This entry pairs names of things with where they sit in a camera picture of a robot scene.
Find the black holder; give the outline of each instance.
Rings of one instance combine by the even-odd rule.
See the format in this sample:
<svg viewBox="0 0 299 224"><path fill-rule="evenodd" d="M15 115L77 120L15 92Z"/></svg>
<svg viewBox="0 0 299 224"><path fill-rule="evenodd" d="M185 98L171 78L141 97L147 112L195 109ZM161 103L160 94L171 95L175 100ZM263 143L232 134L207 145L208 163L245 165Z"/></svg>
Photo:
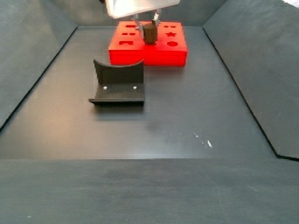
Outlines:
<svg viewBox="0 0 299 224"><path fill-rule="evenodd" d="M144 62L129 66L109 66L93 60L97 73L97 92L93 104L144 103Z"/></svg>

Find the black object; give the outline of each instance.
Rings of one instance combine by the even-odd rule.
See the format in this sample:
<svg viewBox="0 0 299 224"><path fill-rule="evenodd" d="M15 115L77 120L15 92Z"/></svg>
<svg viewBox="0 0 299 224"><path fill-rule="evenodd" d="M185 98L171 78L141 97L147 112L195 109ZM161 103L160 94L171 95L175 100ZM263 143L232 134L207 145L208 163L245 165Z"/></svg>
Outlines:
<svg viewBox="0 0 299 224"><path fill-rule="evenodd" d="M100 103L144 103L144 62L129 66L108 66L93 60L97 93L88 101Z"/></svg>

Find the red block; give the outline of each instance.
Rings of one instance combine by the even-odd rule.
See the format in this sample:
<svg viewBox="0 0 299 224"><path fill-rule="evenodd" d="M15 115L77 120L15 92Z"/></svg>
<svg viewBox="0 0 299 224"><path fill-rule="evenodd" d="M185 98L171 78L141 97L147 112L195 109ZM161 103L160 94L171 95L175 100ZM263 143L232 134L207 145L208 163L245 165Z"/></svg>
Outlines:
<svg viewBox="0 0 299 224"><path fill-rule="evenodd" d="M181 23L175 22L161 22L159 24L156 45L145 45L136 30L135 22L119 22L108 47L112 65L129 65L144 60L144 64L148 66L183 67L187 52L183 26Z"/></svg>

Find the black floor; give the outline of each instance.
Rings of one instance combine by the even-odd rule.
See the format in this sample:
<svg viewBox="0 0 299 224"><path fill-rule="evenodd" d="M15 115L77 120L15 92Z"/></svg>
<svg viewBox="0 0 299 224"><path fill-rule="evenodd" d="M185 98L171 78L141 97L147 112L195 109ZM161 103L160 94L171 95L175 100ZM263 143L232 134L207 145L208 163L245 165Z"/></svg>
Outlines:
<svg viewBox="0 0 299 224"><path fill-rule="evenodd" d="M0 223L297 223L299 164L273 156L201 28L184 68L145 68L143 108L88 102L112 33L79 28L0 133Z"/></svg>

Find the gray wall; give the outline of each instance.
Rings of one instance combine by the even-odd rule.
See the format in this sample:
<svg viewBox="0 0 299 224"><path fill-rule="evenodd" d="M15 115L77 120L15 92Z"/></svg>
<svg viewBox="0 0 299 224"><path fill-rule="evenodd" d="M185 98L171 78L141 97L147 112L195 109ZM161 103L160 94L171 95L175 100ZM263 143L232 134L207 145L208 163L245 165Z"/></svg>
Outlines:
<svg viewBox="0 0 299 224"><path fill-rule="evenodd" d="M116 25L99 0L52 0L77 25ZM163 10L161 20L183 22L184 25L203 25L227 0L181 0L180 4ZM152 13L140 15L152 18Z"/></svg>
<svg viewBox="0 0 299 224"><path fill-rule="evenodd" d="M0 0L0 128L75 28L48 0Z"/></svg>
<svg viewBox="0 0 299 224"><path fill-rule="evenodd" d="M276 153L299 158L299 10L228 0L204 30Z"/></svg>

